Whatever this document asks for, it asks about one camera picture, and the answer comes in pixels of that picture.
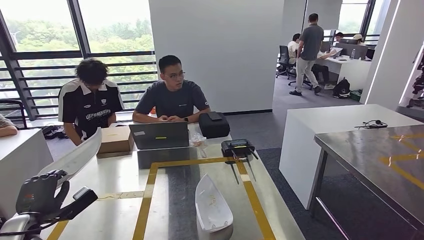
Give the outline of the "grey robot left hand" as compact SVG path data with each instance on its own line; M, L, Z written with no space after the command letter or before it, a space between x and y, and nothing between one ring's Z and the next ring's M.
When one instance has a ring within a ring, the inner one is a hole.
M70 189L67 175L65 170L56 169L25 180L16 200L16 212L49 215L58 211Z

